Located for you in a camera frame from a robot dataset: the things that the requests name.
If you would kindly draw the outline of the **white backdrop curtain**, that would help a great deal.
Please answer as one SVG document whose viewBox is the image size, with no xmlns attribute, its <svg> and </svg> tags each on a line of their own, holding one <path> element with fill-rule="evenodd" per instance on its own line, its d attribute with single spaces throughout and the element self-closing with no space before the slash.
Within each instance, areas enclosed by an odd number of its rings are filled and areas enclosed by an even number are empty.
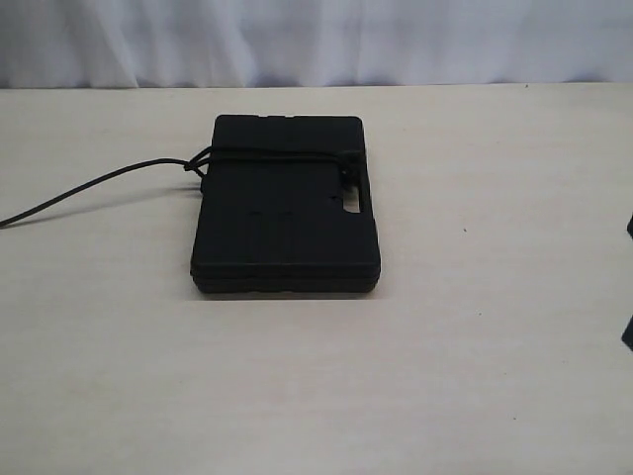
<svg viewBox="0 0 633 475">
<path fill-rule="evenodd" d="M 5 1 L 5 88 L 614 82 L 628 1 Z"/>
</svg>

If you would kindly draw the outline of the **black plastic carrying case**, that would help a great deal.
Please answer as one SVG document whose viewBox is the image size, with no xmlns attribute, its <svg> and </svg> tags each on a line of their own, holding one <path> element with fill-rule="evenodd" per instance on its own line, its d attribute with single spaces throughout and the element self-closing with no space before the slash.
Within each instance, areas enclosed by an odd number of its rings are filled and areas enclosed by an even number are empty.
<svg viewBox="0 0 633 475">
<path fill-rule="evenodd" d="M 207 294 L 364 294 L 381 273 L 362 121 L 220 115 L 190 273 Z"/>
</svg>

